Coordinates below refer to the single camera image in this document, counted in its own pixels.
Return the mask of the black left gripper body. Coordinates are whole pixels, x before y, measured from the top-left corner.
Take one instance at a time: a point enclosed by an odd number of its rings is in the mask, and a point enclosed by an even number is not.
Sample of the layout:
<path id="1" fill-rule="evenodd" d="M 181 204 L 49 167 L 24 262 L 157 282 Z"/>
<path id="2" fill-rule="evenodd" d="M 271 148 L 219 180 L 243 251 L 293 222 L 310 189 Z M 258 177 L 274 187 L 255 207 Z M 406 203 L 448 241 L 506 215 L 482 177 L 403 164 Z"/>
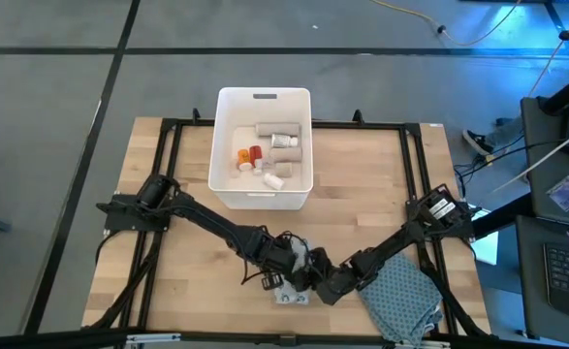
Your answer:
<path id="1" fill-rule="evenodd" d="M 251 230 L 244 255 L 256 267 L 275 272 L 291 272 L 297 260 L 289 236 L 272 236 L 266 227 Z"/>

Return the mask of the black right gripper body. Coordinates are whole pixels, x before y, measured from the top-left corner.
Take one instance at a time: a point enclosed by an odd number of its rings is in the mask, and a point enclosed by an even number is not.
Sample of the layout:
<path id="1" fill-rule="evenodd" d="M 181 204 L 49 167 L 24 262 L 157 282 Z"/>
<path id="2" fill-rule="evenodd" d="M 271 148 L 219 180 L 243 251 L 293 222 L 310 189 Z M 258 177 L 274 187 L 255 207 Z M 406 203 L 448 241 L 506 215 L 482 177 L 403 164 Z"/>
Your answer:
<path id="1" fill-rule="evenodd" d="M 321 302 L 327 305 L 335 305 L 342 297 L 359 288 L 364 283 L 366 275 L 345 261 L 333 266 L 331 279 L 332 286 L 326 283 L 315 285 L 314 282 L 311 286 Z"/>

